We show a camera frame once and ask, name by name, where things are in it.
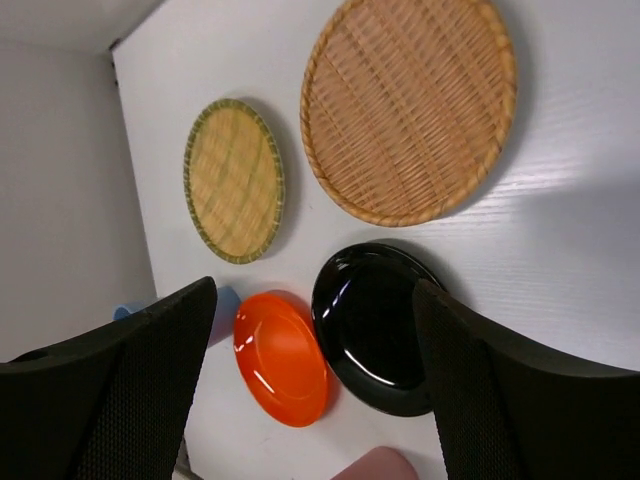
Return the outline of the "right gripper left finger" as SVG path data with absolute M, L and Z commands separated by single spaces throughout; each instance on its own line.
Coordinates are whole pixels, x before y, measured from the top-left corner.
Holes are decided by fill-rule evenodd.
M 2 478 L 171 478 L 217 299 L 206 276 L 2 363 Z

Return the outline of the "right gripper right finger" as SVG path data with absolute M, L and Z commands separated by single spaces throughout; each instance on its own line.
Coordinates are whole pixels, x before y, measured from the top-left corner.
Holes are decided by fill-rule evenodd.
M 426 280 L 413 307 L 449 478 L 638 478 L 638 372 L 543 345 Z

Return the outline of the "brown woven bamboo tray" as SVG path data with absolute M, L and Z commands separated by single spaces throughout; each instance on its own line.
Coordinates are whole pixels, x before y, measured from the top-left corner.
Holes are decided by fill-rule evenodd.
M 516 111 L 517 66 L 489 1 L 347 1 L 311 51 L 300 132 L 345 212 L 405 227 L 464 203 L 488 177 Z

